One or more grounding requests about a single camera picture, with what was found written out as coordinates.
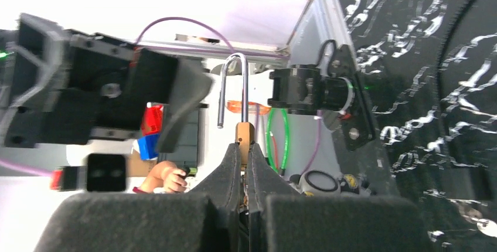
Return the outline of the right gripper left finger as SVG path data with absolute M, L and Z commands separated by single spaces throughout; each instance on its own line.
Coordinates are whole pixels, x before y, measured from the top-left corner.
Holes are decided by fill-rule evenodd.
M 237 251 L 240 150 L 184 194 L 79 193 L 52 214 L 36 251 Z

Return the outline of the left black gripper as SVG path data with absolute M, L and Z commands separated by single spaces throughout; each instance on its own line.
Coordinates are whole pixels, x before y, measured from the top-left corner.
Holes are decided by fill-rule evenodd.
M 23 13 L 17 29 L 1 30 L 1 145 L 136 139 L 147 104 L 168 102 L 156 150 L 172 153 L 212 84 L 201 59 L 178 61 Z

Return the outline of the operator bare hand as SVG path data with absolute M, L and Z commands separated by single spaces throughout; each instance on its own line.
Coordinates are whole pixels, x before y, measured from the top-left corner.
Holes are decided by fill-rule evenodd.
M 153 193 L 156 188 L 162 188 L 166 193 L 184 192 L 188 185 L 186 176 L 187 173 L 174 163 L 163 161 L 152 168 L 138 189 L 146 193 Z

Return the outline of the black cable padlock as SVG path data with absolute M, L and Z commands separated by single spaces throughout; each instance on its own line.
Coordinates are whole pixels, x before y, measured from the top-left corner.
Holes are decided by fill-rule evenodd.
M 438 94 L 450 154 L 496 158 L 496 0 L 467 0 L 438 60 Z

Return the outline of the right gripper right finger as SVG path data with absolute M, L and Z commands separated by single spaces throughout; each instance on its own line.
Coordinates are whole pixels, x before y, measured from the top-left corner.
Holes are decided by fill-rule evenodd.
M 306 197 L 247 156 L 251 251 L 433 251 L 418 208 L 394 196 Z

